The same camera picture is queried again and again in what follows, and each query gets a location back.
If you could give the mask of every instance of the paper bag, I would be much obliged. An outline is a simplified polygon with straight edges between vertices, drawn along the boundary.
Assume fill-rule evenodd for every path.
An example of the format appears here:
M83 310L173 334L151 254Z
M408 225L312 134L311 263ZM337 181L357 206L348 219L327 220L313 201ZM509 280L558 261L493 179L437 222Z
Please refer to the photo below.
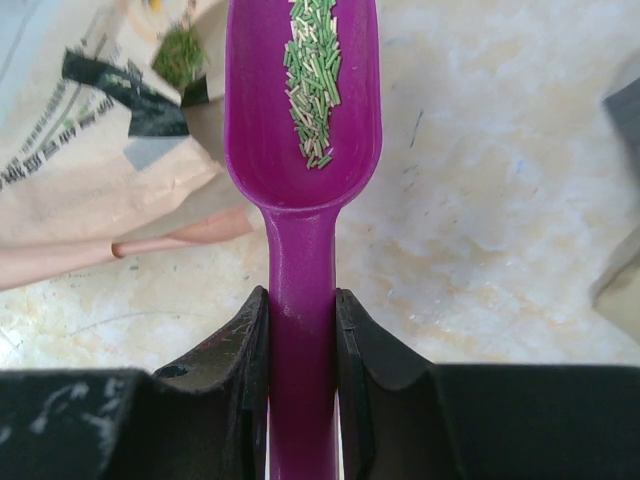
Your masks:
M201 78L207 100L221 96L225 12L216 0L4 3L0 246L127 234L222 171L151 65L167 32L217 25L201 29Z

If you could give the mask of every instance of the scoop handle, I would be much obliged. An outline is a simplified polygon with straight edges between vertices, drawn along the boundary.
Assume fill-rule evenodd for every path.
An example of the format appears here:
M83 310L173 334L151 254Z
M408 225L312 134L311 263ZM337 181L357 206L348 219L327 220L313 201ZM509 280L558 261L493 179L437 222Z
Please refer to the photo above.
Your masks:
M337 480L335 225L339 209L265 213L272 480Z

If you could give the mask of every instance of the purple scoop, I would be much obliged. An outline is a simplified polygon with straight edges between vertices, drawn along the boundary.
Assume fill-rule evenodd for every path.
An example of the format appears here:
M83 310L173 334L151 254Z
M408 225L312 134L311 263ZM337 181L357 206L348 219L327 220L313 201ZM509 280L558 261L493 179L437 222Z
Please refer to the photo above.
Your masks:
M262 211L270 250L272 480L338 478L334 399L335 224L380 157L374 0L338 0L342 104L330 117L333 161L307 170L285 94L287 0L231 0L226 47L227 164Z

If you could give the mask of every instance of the marble surface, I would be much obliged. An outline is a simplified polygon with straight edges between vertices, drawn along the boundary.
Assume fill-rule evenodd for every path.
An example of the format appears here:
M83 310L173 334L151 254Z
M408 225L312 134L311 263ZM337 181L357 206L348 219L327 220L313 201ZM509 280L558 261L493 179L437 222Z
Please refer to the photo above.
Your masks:
M385 138L338 284L434 361L640 364L589 288L640 220L601 107L635 0L379 0ZM221 179L198 195L236 195ZM155 369L267 281L264 232L0 294L0 366Z

